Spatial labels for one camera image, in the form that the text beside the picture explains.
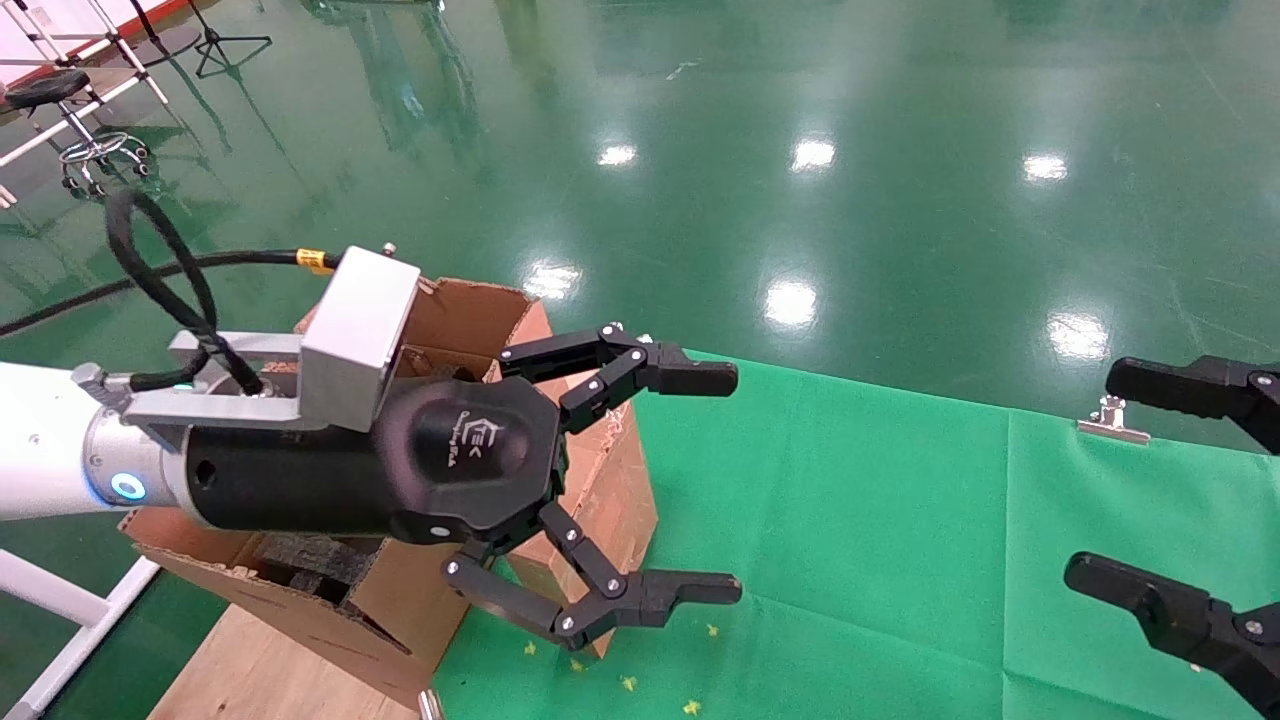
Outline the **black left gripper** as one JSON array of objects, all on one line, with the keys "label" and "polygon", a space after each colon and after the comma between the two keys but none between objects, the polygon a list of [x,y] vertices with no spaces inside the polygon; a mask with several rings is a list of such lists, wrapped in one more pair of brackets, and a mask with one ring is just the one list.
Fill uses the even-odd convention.
[{"label": "black left gripper", "polygon": [[[508,379],[497,383],[394,380],[366,432],[195,428],[186,450],[193,512],[224,530],[471,539],[442,564],[445,583],[570,651],[618,626],[663,628],[681,603],[741,600],[732,574],[621,573],[550,502],[564,488],[563,432],[586,430],[643,391],[728,397],[739,387],[735,364],[695,361],[676,343],[639,340],[617,323],[511,345],[498,363]],[[559,409],[535,387],[582,373]],[[588,587],[568,607],[484,566],[492,544],[512,548],[535,529]]]}]

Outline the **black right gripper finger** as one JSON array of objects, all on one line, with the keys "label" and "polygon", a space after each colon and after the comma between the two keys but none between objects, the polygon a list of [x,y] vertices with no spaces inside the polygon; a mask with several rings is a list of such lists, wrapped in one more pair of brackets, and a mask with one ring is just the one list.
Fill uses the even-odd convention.
[{"label": "black right gripper finger", "polygon": [[1279,715],[1279,603],[1236,611],[1208,591],[1091,552],[1065,584],[1128,611],[1149,647],[1222,678],[1260,716]]},{"label": "black right gripper finger", "polygon": [[1105,389],[1130,402],[1228,419],[1270,454],[1279,451],[1279,365],[1201,356],[1185,366],[1120,357]]}]

